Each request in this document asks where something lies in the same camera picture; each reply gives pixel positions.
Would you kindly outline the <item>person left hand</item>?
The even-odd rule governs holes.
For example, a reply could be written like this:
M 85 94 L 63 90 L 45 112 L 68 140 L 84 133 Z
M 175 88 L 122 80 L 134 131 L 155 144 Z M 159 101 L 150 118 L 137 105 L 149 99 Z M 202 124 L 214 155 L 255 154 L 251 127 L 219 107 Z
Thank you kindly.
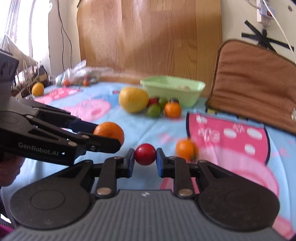
M 10 186 L 21 171 L 25 158 L 4 153 L 4 159 L 0 167 L 0 186 Z

